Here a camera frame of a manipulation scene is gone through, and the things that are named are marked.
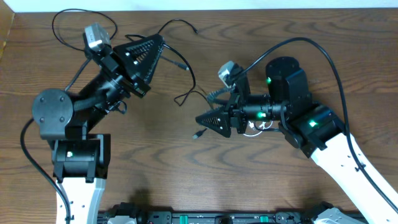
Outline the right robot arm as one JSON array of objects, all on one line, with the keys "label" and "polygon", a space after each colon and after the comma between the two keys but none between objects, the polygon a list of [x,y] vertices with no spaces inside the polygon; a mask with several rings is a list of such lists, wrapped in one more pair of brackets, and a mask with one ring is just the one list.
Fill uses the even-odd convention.
[{"label": "right robot arm", "polygon": [[218,76],[230,98],[197,116],[196,122],[228,138],[232,128],[245,133],[250,121],[276,121],[285,140],[321,167],[368,223],[397,223],[397,192],[333,110],[313,100],[299,62],[293,57],[275,58],[265,72],[269,92],[253,95],[243,69],[232,61],[224,64]]}]

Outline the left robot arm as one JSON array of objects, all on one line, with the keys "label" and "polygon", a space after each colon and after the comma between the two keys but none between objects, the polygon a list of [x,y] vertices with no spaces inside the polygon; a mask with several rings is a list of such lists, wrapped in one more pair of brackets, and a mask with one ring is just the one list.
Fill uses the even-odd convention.
[{"label": "left robot arm", "polygon": [[32,116],[40,137],[52,149],[53,176],[60,191],[57,223],[96,223],[111,155],[111,136],[90,131],[124,99],[142,98],[164,48],[159,34],[115,47],[107,42],[90,47],[85,57],[99,74],[78,93],[47,89],[34,100]]}]

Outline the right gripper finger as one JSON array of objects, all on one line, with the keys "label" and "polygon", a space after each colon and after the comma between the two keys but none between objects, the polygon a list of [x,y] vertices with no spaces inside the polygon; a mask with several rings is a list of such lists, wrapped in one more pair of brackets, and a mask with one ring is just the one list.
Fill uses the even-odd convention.
[{"label": "right gripper finger", "polygon": [[226,105],[228,103],[228,100],[221,100],[221,99],[218,99],[218,97],[227,92],[231,93],[232,91],[234,91],[234,87],[229,88],[226,86],[224,88],[221,88],[219,90],[209,93],[206,96],[206,99],[209,103],[215,103],[218,105]]},{"label": "right gripper finger", "polygon": [[223,137],[229,138],[231,136],[231,124],[228,112],[225,107],[218,107],[217,109],[210,110],[195,118],[195,121],[211,129]]}]

